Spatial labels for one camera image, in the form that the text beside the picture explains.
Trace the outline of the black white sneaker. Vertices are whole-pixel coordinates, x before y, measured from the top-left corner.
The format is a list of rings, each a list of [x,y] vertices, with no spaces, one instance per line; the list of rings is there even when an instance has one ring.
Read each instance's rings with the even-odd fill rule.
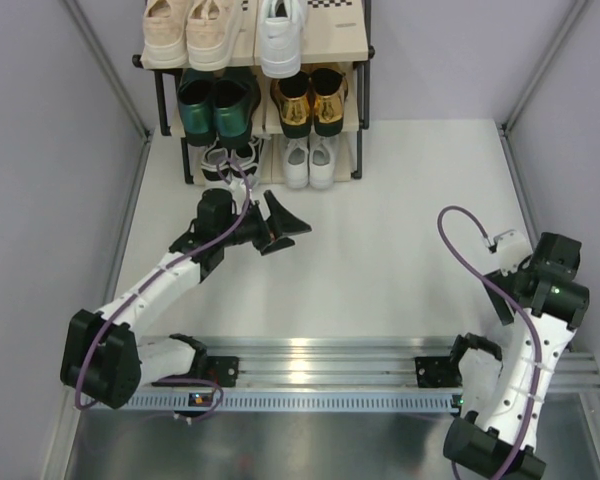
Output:
[[[232,181],[229,164],[230,151],[219,140],[207,146],[200,160],[200,168],[208,188],[228,188]]]
[[[231,152],[231,158],[241,167],[252,184],[261,178],[262,159],[267,153],[268,141],[252,137],[247,144]]]

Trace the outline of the green pointed shoe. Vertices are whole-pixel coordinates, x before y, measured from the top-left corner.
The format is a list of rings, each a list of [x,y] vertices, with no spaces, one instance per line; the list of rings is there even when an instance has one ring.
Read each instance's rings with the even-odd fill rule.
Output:
[[[185,139],[195,147],[208,146],[216,139],[212,106],[214,84],[212,72],[187,69],[176,91]]]
[[[231,67],[214,84],[214,125],[221,145],[245,146],[252,136],[253,114],[261,102],[256,75],[248,67]]]

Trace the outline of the gold loafer one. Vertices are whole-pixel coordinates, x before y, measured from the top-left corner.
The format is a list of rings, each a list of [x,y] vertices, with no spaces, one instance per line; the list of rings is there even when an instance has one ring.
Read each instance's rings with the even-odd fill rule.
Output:
[[[278,110],[282,132],[289,139],[310,135],[312,106],[309,85],[309,75],[304,71],[272,81],[270,96]]]
[[[338,68],[317,67],[310,74],[313,89],[313,124],[321,137],[333,137],[342,132],[348,81]]]

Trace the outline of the white chunky sneaker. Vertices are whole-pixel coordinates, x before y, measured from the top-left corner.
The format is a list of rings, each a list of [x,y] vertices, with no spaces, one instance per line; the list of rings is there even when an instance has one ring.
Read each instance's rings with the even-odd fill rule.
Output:
[[[301,67],[302,35],[308,1],[262,1],[258,17],[260,65],[272,79],[296,75]]]

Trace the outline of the beige sneaker one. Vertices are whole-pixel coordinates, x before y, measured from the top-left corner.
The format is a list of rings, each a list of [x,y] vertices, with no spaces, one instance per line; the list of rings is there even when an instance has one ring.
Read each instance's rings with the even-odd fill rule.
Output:
[[[145,58],[154,66],[182,64],[187,56],[185,40],[187,0],[150,0],[142,17]]]
[[[212,72],[229,65],[242,25],[240,1],[194,1],[186,20],[190,67]]]

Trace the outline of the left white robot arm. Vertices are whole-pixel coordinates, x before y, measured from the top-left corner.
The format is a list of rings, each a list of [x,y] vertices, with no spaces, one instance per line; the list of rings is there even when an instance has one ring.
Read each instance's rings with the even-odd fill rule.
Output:
[[[311,226],[290,213],[271,191],[264,193],[269,213],[246,199],[235,206],[223,189],[205,191],[197,216],[158,264],[127,292],[70,320],[60,367],[61,382],[75,395],[112,409],[126,405],[148,384],[208,385],[207,347],[184,334],[143,343],[148,329],[181,297],[204,282],[229,247],[252,245],[261,255],[294,246],[294,236]]]

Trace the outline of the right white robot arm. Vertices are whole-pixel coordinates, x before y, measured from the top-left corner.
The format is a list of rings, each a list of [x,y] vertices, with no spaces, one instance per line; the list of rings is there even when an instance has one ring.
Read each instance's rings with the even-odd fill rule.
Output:
[[[518,231],[494,237],[498,259],[485,289],[499,317],[487,336],[456,337],[444,372],[462,389],[443,455],[485,479],[539,479],[541,410],[558,360],[589,307],[576,282],[581,242],[544,232],[531,246]]]

